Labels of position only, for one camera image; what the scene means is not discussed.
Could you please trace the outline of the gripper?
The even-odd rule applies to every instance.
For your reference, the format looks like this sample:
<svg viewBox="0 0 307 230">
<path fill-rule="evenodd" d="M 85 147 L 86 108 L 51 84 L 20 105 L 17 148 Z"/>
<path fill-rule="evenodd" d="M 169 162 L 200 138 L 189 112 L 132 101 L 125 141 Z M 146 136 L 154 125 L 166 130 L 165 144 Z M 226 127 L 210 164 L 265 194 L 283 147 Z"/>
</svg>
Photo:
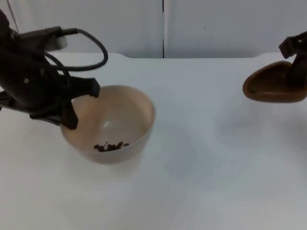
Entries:
<svg viewBox="0 0 307 230">
<path fill-rule="evenodd" d="M 94 78 L 73 77 L 71 71 L 84 67 L 64 66 L 57 58 L 31 50 L 1 49 L 0 106 L 29 114 L 57 126 L 76 129 L 78 117 L 72 100 L 80 96 L 99 96 Z"/>
<path fill-rule="evenodd" d="M 307 32 L 287 37 L 279 50 L 284 58 L 297 55 L 287 73 L 287 83 L 290 87 L 304 87 L 307 78 Z"/>
</svg>

